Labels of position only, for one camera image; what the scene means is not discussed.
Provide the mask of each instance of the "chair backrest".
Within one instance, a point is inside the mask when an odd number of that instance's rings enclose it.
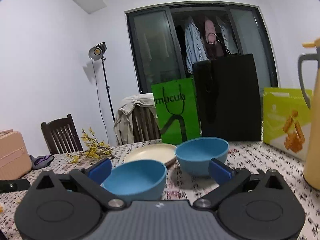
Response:
[[[132,111],[134,142],[160,139],[160,130],[153,113],[148,107],[135,106]]]
[[[41,130],[51,155],[83,151],[71,114],[67,118],[43,122]]]

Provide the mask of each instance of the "silver screw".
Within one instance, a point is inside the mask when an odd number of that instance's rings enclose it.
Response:
[[[204,198],[201,198],[201,199],[196,200],[194,205],[196,207],[200,207],[200,208],[208,208],[211,206],[211,201],[204,199]]]
[[[111,199],[108,205],[113,208],[121,208],[124,206],[124,202],[121,199]]]

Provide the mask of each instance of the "table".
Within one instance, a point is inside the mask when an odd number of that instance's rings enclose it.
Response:
[[[122,145],[113,148],[113,154],[118,159],[112,160],[113,167],[121,164],[125,156],[134,149],[147,144],[159,143],[159,140]],[[70,164],[70,159],[65,155],[55,155],[55,160],[50,168],[56,173],[68,173],[74,168],[88,168],[95,161],[82,159],[77,164]],[[262,142],[230,143],[227,165],[243,167],[253,173],[257,169],[277,169],[298,200],[306,213],[306,222],[300,233],[299,240],[320,240],[320,192],[313,190],[302,177],[303,163],[285,153],[268,146]],[[31,171],[24,178],[32,183],[41,170]],[[168,169],[166,187],[162,198],[164,200],[189,199],[191,204],[199,197],[207,194],[218,185],[212,179],[194,178],[180,170],[176,162]],[[6,210],[0,214],[0,229],[8,239],[21,240],[20,234],[14,224],[14,212],[26,191],[5,193],[0,195]]]

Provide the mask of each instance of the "lamp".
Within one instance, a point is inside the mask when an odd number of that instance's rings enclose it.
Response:
[[[103,68],[103,74],[104,74],[104,80],[106,82],[106,88],[107,88],[107,93],[108,93],[108,98],[109,98],[109,103],[110,103],[110,109],[111,109],[111,113],[112,113],[112,118],[113,118],[113,122],[115,121],[115,115],[113,113],[113,109],[112,109],[112,104],[111,104],[111,98],[110,98],[110,93],[109,93],[109,86],[107,83],[107,77],[106,77],[106,70],[104,68],[104,61],[106,60],[105,58],[103,58],[103,54],[106,52],[107,50],[107,46],[105,42],[99,43],[96,46],[92,47],[89,50],[89,58],[96,61],[101,59],[102,61],[102,68]]]

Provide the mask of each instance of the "plate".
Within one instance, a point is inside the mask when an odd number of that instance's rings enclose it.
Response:
[[[124,163],[137,160],[155,160],[169,167],[176,160],[175,149],[175,145],[166,143],[146,145],[130,152],[124,158]]]

